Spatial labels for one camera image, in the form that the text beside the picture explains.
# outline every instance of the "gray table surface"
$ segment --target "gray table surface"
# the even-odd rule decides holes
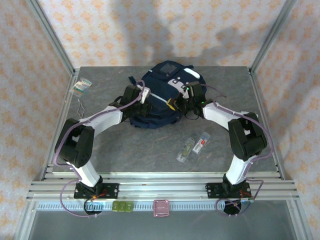
[[[295,240],[286,201],[255,201],[237,217],[215,211],[106,212],[97,218],[37,211],[29,240]]]
[[[85,108],[84,117],[101,110],[121,96],[127,85],[128,76],[140,79],[150,69],[142,67],[81,67],[78,79],[86,78],[92,86],[80,98]],[[217,101],[234,111],[261,113],[246,67],[198,66],[195,67],[208,85],[218,88],[227,95]],[[206,98],[217,95],[208,89]],[[79,119],[78,99],[73,97],[67,114],[68,118]],[[181,163],[177,154],[191,137],[196,142],[203,132],[211,135],[200,154],[191,152]],[[174,125],[158,129],[142,129],[128,122],[110,127],[94,139],[91,161],[100,173],[108,172],[225,172],[233,158],[228,132],[218,124],[204,120],[183,118]],[[55,167],[54,172],[68,171]],[[256,162],[250,171],[276,171],[272,157]]]

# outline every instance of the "navy backpack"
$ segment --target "navy backpack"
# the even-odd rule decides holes
[[[198,81],[206,84],[204,78],[194,70],[194,67],[184,66],[174,61],[164,61],[151,68],[142,80],[145,86],[150,88],[151,94],[146,102],[152,104],[152,108],[147,116],[135,114],[130,118],[130,124],[135,127],[145,129],[157,129],[167,124],[177,123],[183,114],[172,110],[167,102],[170,98],[175,98],[179,93],[184,94],[185,86],[188,83]],[[129,77],[132,84],[136,84],[135,79]]]

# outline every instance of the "glass panel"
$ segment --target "glass panel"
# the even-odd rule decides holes
[[[171,211],[153,217],[152,211],[106,212],[97,218],[74,217],[63,211],[37,211],[33,239],[103,240],[295,240],[286,201],[257,201],[237,217],[215,211]]]

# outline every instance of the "clear plastic bag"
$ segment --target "clear plastic bag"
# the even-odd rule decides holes
[[[73,85],[69,92],[75,95],[76,97],[81,98],[81,96],[85,93],[85,91],[88,90],[88,88],[90,88],[91,85],[92,82],[90,82],[88,79],[81,77],[80,80]]]
[[[197,144],[194,146],[194,148],[192,149],[193,152],[195,152],[196,154],[199,154],[201,149],[207,144],[208,140],[210,138],[210,134],[204,132],[202,133],[199,141],[197,142]]]
[[[195,145],[195,140],[192,137],[189,137],[186,140],[186,142],[185,142],[183,148],[181,149],[181,151],[179,152],[179,154],[176,156],[176,159],[179,162],[184,163],[186,161],[187,157],[189,156],[189,154],[191,153],[194,145]]]

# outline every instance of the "small plastic package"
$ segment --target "small plastic package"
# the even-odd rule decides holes
[[[196,143],[192,151],[195,152],[196,154],[199,154],[201,149],[207,144],[209,138],[210,138],[210,134],[206,132],[202,133],[199,141]]]
[[[81,98],[81,96],[85,93],[85,91],[88,88],[90,88],[91,85],[92,82],[90,82],[88,79],[81,77],[80,80],[73,85],[69,92],[75,95],[76,97]]]
[[[168,217],[169,216],[169,201],[168,200],[154,200],[153,201],[153,216],[154,217]]]
[[[181,149],[181,151],[178,153],[178,155],[176,156],[176,159],[181,162],[181,163],[184,163],[187,159],[187,157],[189,156],[189,154],[191,153],[192,151],[192,148],[194,147],[195,145],[195,140],[192,138],[192,137],[189,137],[183,148]]]

